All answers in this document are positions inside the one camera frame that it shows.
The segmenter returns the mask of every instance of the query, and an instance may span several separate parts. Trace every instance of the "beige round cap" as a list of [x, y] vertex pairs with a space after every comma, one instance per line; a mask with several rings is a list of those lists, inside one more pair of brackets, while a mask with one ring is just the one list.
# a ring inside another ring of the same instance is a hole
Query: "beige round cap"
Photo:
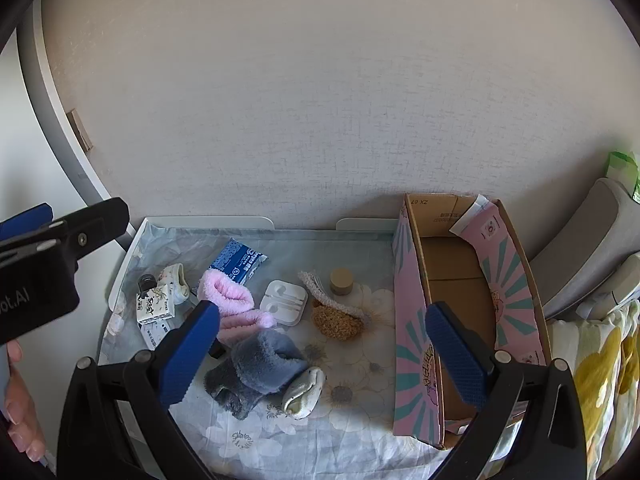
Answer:
[[339, 267], [331, 271], [331, 290], [338, 296], [345, 296], [353, 288], [353, 274], [349, 269]]

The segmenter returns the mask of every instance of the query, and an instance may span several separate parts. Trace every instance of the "brown fuzzy object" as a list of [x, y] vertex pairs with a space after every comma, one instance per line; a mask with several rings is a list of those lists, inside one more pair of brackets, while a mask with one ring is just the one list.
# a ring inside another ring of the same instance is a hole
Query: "brown fuzzy object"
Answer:
[[327, 337], [347, 341], [356, 337], [364, 328], [361, 320], [340, 312], [333, 307], [323, 305], [314, 298], [314, 325]]

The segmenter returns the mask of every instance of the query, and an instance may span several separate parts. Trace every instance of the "blue tissue packet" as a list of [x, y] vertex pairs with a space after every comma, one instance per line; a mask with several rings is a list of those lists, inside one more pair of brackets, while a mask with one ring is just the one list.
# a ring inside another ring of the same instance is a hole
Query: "blue tissue packet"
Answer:
[[[209, 269], [221, 270], [236, 283], [244, 285], [244, 282], [254, 275], [255, 269], [266, 259], [267, 256], [264, 254], [231, 238], [218, 257], [213, 260]], [[191, 291], [197, 296], [198, 286], [196, 285]]]

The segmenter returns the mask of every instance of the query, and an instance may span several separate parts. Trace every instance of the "screw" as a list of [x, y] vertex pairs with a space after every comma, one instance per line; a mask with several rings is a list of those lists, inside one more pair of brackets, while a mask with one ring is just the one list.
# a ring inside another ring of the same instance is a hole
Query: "screw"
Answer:
[[52, 248], [54, 245], [56, 244], [55, 240], [46, 240], [45, 242], [39, 244], [36, 247], [36, 251], [40, 252], [40, 251], [46, 251], [47, 249]]
[[80, 370], [85, 370], [90, 365], [91, 365], [91, 358], [90, 357], [81, 357], [81, 358], [78, 359], [78, 362], [76, 363], [76, 366]]
[[498, 350], [494, 354], [495, 360], [499, 363], [507, 364], [511, 361], [511, 355], [509, 352], [505, 352], [504, 350]]
[[134, 359], [137, 363], [146, 363], [151, 361], [151, 355], [152, 353], [149, 350], [141, 350], [135, 355]]
[[554, 366], [561, 372], [564, 372], [569, 367], [564, 359], [554, 359]]

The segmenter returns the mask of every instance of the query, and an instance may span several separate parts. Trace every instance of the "pink fuzzy sock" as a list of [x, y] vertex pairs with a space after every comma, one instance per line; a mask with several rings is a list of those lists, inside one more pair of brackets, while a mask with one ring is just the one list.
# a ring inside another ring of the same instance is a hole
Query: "pink fuzzy sock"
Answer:
[[220, 317], [223, 318], [246, 312], [254, 307], [254, 298], [249, 289], [217, 269], [206, 270], [202, 275], [198, 286], [198, 299], [216, 304]]
[[261, 310], [249, 310], [234, 316], [220, 319], [220, 331], [218, 341], [223, 345], [233, 346], [247, 339], [251, 334], [263, 328], [271, 328], [276, 325], [276, 320], [269, 312]]

